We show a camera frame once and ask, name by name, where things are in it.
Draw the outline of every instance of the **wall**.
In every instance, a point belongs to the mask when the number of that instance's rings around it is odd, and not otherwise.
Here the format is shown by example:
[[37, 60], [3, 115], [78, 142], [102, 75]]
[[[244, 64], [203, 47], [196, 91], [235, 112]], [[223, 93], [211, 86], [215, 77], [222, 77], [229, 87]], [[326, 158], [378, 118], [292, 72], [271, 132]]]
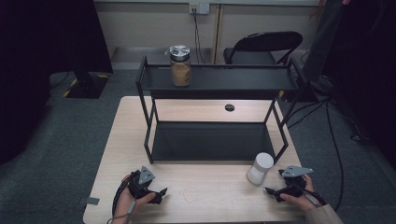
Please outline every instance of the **wall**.
[[[194, 18], [187, 3], [95, 3], [107, 45], [110, 47], [168, 48], [195, 46]], [[245, 35], [294, 30], [304, 37], [299, 49], [309, 49], [317, 25], [309, 20], [312, 6], [211, 4], [209, 15], [198, 15], [202, 49], [212, 63], [223, 63], [225, 48]]]

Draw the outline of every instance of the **metal lid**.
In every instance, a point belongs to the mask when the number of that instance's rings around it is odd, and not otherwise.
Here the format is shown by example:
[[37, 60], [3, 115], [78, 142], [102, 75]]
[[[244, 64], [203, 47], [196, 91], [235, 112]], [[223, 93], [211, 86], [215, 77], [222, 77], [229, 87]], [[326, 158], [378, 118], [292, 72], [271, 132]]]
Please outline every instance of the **metal lid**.
[[175, 45], [169, 48], [171, 59], [178, 62], [184, 62], [190, 58], [190, 49], [184, 45]]

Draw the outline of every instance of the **black cloth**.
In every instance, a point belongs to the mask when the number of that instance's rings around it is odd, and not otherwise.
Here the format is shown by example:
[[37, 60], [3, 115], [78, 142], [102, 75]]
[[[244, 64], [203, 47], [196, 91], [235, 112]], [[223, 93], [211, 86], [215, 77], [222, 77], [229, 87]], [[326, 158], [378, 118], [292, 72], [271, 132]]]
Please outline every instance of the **black cloth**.
[[0, 1], [0, 163], [24, 150], [50, 75], [66, 71], [113, 73], [93, 1]]
[[341, 0], [326, 2], [309, 56], [303, 67], [303, 73], [309, 81], [316, 82], [322, 75], [338, 24], [343, 15], [343, 8]]
[[351, 1], [338, 30], [324, 73], [370, 138], [396, 169], [396, 2]]

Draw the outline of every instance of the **white container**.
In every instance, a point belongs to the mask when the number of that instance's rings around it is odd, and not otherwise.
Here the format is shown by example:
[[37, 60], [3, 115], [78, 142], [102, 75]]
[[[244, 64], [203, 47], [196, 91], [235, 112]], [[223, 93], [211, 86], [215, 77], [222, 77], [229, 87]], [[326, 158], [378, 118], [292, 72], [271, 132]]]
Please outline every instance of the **white container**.
[[273, 165], [274, 158], [270, 154], [259, 153], [247, 172], [247, 179], [255, 185], [261, 185], [264, 182], [265, 175]]

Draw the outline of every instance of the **glass jar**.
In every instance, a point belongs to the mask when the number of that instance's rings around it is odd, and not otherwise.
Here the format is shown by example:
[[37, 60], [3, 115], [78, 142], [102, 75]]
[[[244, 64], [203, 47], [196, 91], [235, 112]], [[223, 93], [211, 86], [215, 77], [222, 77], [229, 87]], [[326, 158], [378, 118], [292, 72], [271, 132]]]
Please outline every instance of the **glass jar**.
[[247, 179], [255, 185], [261, 185], [267, 172], [274, 165], [273, 157], [265, 152], [259, 153], [247, 172]]
[[190, 49], [184, 45], [169, 48], [172, 80], [175, 86], [185, 87], [191, 82]]

